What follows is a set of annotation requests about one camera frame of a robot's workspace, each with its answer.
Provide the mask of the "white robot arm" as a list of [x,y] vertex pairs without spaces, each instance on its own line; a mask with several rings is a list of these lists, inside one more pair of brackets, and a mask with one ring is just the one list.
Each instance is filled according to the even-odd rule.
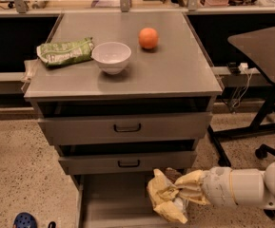
[[265,171],[230,167],[196,170],[175,181],[175,186],[181,198],[201,204],[275,210],[275,162]]

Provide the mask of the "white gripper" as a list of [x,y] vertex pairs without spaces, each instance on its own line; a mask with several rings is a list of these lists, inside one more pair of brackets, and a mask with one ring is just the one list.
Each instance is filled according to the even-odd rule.
[[202,177],[202,190],[182,189],[179,196],[182,199],[200,204],[230,207],[232,205],[232,194],[230,191],[230,167],[213,167],[207,171],[195,170],[183,175],[175,181],[175,185],[189,187],[199,186]]

